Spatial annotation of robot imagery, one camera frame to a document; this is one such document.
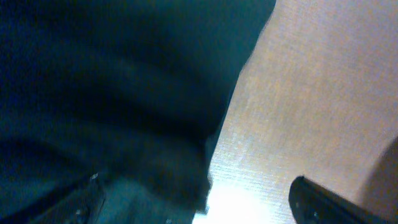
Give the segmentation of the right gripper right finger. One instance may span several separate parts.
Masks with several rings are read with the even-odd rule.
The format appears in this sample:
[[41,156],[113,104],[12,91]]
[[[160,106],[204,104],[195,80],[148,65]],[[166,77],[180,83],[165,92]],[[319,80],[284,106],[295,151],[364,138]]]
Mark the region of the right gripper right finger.
[[297,224],[388,224],[305,176],[289,189],[289,206]]

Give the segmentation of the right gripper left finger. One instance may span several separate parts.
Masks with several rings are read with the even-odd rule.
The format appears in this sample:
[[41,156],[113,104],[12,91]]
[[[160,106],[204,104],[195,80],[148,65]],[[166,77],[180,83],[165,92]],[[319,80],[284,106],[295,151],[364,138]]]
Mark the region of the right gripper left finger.
[[99,174],[86,175],[76,182],[58,188],[40,199],[33,224],[96,223],[106,199]]

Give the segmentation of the black t-shirt with logo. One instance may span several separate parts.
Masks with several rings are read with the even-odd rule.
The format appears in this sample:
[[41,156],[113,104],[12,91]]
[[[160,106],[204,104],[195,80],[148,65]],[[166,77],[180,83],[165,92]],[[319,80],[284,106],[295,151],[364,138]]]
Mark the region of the black t-shirt with logo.
[[1,222],[99,174],[96,223],[191,223],[275,1],[1,1]]

